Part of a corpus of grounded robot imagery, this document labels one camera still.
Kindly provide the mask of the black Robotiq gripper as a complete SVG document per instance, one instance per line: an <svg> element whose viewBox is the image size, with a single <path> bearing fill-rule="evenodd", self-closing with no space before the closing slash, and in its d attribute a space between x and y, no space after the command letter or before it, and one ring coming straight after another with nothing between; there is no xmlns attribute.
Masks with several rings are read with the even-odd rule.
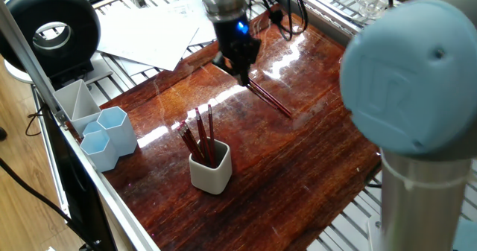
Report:
<svg viewBox="0 0 477 251"><path fill-rule="evenodd" d="M250 67L256 62L261 40L251 35L245 14L238 18L213 24L219 52L212 64L233 76L240 86L250 84Z"/></svg>

